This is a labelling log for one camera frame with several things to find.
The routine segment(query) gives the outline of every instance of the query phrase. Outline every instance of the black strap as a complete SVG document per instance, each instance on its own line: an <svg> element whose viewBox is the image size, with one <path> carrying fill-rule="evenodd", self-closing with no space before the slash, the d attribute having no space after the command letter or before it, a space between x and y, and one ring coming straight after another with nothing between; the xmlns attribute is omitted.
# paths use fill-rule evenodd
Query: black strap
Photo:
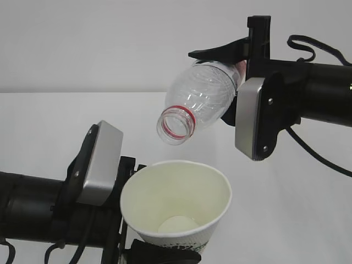
<svg viewBox="0 0 352 264"><path fill-rule="evenodd" d="M6 264L12 264L16 255L15 247L8 243L5 238L0 238L0 245L7 246L9 248L9 256L7 258Z"/></svg>
<svg viewBox="0 0 352 264"><path fill-rule="evenodd" d="M65 241L64 240L60 240L60 241L56 242L55 244L51 245L50 247L48 247L48 249L45 251L45 255L44 255L44 264L49 263L50 254L54 249L64 249L64 248L65 248Z"/></svg>
<svg viewBox="0 0 352 264"><path fill-rule="evenodd" d="M303 35L291 35L287 40L288 46L290 46L291 48L293 48L295 50L308 51L308 52L312 53L312 56L310 58L308 58L308 59L299 58L297 61L312 62L315 59L316 55L315 55L315 51L313 48L306 46L306 45L298 44L295 41L301 41L301 42L313 45L314 47L317 47L317 48L335 56L342 63L342 65L352 66L352 63L348 62L345 59L345 57L343 57L341 51L339 51L338 49L335 49L335 48L333 48L323 42L320 42L319 40L311 38L311 37L307 37L307 36L303 36Z"/></svg>

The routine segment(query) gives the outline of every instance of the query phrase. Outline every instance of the bottle neck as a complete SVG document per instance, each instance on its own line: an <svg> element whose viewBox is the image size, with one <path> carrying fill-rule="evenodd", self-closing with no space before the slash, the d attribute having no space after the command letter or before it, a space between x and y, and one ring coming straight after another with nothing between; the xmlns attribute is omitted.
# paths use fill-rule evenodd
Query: bottle neck
<svg viewBox="0 0 352 264"><path fill-rule="evenodd" d="M170 145L180 145L190 138L195 129L193 113L184 106L166 108L159 117L157 132Z"/></svg>

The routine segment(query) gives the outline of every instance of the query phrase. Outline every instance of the white wall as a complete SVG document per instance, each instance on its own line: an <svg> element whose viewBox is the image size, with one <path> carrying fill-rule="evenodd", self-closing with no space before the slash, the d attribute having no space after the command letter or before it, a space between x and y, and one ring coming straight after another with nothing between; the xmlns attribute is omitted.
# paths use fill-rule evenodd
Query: white wall
<svg viewBox="0 0 352 264"><path fill-rule="evenodd" d="M351 10L347 0L2 0L0 91L163 91L189 51L247 36L258 14L272 15L273 58L297 59L286 40L307 34L351 59Z"/></svg>
<svg viewBox="0 0 352 264"><path fill-rule="evenodd" d="M352 262L352 179L315 161L285 132L263 162L236 150L234 129L222 121L168 146L155 132L163 98L164 93L0 94L0 168L63 180L88 128L105 119L124 131L122 154L137 163L199 161L229 178L233 202L202 264ZM350 128L304 120L295 130L320 154L352 169ZM131 241L135 235L129 235ZM42 263L49 246L12 242L15 264ZM68 263L74 249L55 251L50 264ZM86 249L80 263L99 263L100 252ZM0 263L6 253L0 247Z"/></svg>

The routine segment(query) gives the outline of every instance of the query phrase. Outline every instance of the paper cup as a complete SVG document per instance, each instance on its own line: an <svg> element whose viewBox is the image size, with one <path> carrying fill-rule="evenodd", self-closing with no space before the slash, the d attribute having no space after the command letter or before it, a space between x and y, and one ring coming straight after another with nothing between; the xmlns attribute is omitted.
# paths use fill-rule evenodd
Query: paper cup
<svg viewBox="0 0 352 264"><path fill-rule="evenodd" d="M230 205L228 179L189 161L165 161L136 172L121 193L121 212L147 243L202 253Z"/></svg>

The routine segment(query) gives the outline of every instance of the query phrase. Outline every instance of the clear plastic bottle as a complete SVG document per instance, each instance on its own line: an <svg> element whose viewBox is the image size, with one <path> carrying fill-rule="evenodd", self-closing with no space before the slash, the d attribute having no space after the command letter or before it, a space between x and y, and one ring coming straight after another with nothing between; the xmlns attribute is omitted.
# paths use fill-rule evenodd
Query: clear plastic bottle
<svg viewBox="0 0 352 264"><path fill-rule="evenodd" d="M181 73L166 94L166 108L157 122L160 138L170 145L180 145L195 130L213 124L224 115L243 79L245 67L245 62L227 65L197 61Z"/></svg>

